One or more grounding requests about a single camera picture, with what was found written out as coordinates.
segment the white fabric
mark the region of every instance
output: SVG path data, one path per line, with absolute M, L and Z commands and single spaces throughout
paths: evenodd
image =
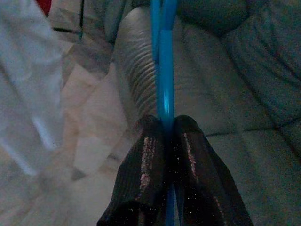
M 0 144 L 36 174 L 62 142 L 62 51 L 34 0 L 1 0 L 0 31 Z

